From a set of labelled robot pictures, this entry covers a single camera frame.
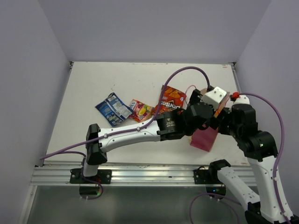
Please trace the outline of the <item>pink paper bag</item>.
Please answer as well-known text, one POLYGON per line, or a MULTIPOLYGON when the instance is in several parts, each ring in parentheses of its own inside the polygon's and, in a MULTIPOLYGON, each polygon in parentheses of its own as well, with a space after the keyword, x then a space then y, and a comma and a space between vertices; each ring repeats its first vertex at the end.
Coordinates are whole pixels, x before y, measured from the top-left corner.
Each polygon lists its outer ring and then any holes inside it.
MULTIPOLYGON (((227 96, 224 99, 229 100, 229 92, 227 92, 227 96)), ((218 129, 214 130, 211 127, 205 130, 198 129, 191 136, 190 145, 203 151, 210 152, 216 140, 217 134, 218 129)))

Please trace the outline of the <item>red Doritos bag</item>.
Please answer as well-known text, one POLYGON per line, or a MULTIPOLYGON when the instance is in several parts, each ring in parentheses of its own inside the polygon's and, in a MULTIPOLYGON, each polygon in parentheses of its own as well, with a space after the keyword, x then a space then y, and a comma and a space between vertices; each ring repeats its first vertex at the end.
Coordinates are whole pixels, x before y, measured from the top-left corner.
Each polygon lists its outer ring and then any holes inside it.
POLYGON ((166 86, 166 89, 162 96, 158 114, 183 108, 185 99, 186 94, 184 92, 176 88, 166 86))

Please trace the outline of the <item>Fox's candy bag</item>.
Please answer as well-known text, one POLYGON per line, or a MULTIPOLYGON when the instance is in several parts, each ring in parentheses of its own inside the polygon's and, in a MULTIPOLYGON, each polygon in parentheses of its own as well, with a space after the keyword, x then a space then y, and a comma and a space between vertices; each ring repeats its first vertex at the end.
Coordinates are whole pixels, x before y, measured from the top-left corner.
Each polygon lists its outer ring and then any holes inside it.
POLYGON ((139 123, 150 119, 154 110, 152 106, 142 103, 136 99, 131 101, 129 108, 133 111, 129 118, 139 123))

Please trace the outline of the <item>blue Kettle chips bag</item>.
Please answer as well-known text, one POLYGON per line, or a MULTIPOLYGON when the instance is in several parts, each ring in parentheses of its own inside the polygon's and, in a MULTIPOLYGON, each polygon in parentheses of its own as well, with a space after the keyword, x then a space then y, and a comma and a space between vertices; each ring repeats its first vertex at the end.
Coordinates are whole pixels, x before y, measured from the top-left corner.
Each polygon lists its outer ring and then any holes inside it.
POLYGON ((114 127, 121 124, 133 111, 123 103, 123 101, 114 93, 110 93, 108 97, 95 108, 105 117, 110 126, 114 127))

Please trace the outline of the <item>orange Kettle chips bag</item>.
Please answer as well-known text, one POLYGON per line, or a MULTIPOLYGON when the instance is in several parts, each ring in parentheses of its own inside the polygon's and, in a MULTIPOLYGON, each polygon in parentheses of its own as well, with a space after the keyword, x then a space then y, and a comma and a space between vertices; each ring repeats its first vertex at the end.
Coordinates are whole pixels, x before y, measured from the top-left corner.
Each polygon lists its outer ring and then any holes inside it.
POLYGON ((223 99, 214 113, 214 117, 218 117, 221 111, 225 108, 228 99, 223 99))

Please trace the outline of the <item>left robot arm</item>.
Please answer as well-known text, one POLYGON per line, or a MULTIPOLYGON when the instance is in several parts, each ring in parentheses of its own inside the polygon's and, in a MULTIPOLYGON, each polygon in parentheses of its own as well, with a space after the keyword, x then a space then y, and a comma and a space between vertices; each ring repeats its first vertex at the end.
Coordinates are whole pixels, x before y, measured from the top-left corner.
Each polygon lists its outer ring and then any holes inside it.
POLYGON ((80 178, 86 183, 99 183, 98 167, 107 162, 107 152, 141 142, 179 140, 191 136, 197 129, 205 130, 214 121, 224 94, 218 89, 201 94, 194 90, 186 109, 176 109, 147 120, 142 126, 131 125, 115 130, 100 129, 97 124, 88 128, 86 135, 87 155, 83 159, 80 178))

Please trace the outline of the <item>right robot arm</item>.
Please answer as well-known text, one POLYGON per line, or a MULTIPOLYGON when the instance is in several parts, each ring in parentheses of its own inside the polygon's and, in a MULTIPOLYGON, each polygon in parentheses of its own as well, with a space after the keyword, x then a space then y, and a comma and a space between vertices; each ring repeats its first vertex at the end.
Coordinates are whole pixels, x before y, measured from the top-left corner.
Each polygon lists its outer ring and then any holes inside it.
POLYGON ((236 104, 222 110, 216 121, 210 106, 195 106, 196 122, 217 127, 221 134, 232 136, 243 151, 255 176, 258 193, 252 191, 226 160, 211 162, 208 178, 224 184, 245 211, 249 224, 297 224, 299 217, 291 211, 285 198, 278 171, 280 150, 274 137, 258 129, 256 111, 248 104, 236 104))

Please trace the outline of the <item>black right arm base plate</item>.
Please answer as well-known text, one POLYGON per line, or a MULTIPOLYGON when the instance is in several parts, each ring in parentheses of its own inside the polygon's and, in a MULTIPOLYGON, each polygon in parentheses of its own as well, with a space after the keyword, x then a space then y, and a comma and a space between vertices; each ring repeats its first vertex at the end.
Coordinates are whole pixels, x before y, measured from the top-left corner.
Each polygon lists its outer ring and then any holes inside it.
POLYGON ((193 170, 194 184, 209 184, 210 174, 206 167, 200 166, 193 170))

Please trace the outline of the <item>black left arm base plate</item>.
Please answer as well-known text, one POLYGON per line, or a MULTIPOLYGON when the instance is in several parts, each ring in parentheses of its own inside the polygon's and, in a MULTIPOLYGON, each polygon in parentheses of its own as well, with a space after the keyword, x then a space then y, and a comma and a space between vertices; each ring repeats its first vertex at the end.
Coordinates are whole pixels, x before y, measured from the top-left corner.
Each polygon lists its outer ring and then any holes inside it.
POLYGON ((112 170, 98 169, 95 176, 83 177, 80 168, 70 170, 70 184, 110 184, 112 179, 112 170))

